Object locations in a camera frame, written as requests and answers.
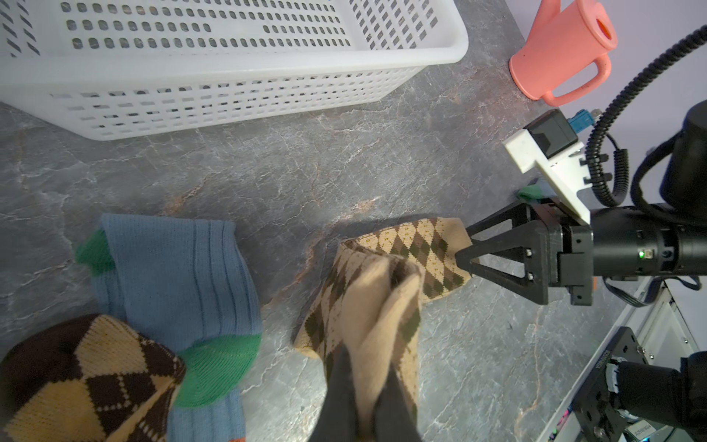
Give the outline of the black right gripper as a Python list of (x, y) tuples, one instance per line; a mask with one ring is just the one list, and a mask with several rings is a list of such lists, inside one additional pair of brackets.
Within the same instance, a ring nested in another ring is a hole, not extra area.
[[(549, 303), (549, 287), (566, 289), (574, 306), (593, 303), (593, 230), (559, 199), (514, 202), (466, 231), (480, 241), (456, 253), (460, 269), (538, 305)], [(524, 276), (481, 264), (489, 254), (522, 263)]]

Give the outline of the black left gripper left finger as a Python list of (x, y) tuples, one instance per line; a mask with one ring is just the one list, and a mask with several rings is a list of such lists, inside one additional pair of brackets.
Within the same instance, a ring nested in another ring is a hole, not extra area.
[(358, 440), (357, 430), (351, 357), (343, 345), (334, 359), (328, 390), (309, 442), (354, 442)]

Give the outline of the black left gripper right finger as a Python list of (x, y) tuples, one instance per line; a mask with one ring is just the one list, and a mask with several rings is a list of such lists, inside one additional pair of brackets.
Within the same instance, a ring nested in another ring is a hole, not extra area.
[(392, 366), (377, 399), (373, 423), (377, 442), (422, 442)]

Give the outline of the dark brown argyle sock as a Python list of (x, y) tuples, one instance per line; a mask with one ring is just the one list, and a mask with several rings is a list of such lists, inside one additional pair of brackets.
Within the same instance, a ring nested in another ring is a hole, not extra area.
[(1, 363), (7, 441), (164, 441), (186, 365), (108, 315), (57, 324)]

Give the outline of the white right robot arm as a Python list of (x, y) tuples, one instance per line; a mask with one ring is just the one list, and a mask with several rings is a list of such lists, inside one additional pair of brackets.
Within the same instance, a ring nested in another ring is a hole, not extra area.
[[(506, 141), (523, 171), (539, 169), (552, 197), (519, 201), (467, 228), (471, 237), (509, 222), (508, 231), (475, 239), (457, 265), (536, 304), (553, 287), (576, 306), (592, 302), (594, 281), (670, 278), (699, 287), (706, 274), (706, 105), (687, 113), (681, 130), (652, 151), (633, 178), (632, 206), (589, 210), (577, 197), (588, 183), (577, 134), (550, 110)], [(622, 326), (600, 352), (571, 401), (587, 441), (620, 441), (631, 425), (655, 422), (706, 438), (706, 355), (678, 368), (649, 363)]]

